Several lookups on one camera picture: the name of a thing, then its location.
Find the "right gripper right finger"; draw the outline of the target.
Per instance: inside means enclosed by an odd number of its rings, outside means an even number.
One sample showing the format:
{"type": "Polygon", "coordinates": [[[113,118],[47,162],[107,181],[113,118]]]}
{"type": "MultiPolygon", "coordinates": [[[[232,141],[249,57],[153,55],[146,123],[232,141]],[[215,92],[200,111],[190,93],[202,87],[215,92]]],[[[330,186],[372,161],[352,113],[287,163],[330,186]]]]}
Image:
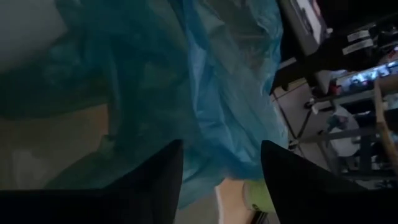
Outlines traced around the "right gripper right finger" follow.
{"type": "Polygon", "coordinates": [[[396,189],[368,190],[269,140],[261,164],[281,223],[397,223],[396,189]]]}

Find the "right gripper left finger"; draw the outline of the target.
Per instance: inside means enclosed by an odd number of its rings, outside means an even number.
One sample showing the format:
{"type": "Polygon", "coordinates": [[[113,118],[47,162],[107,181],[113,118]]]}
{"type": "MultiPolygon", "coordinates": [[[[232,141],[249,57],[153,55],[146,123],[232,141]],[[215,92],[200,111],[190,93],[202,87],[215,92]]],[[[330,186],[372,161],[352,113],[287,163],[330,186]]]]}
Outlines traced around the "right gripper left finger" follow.
{"type": "Polygon", "coordinates": [[[173,223],[182,174],[174,140],[103,189],[3,190],[1,223],[173,223]]]}

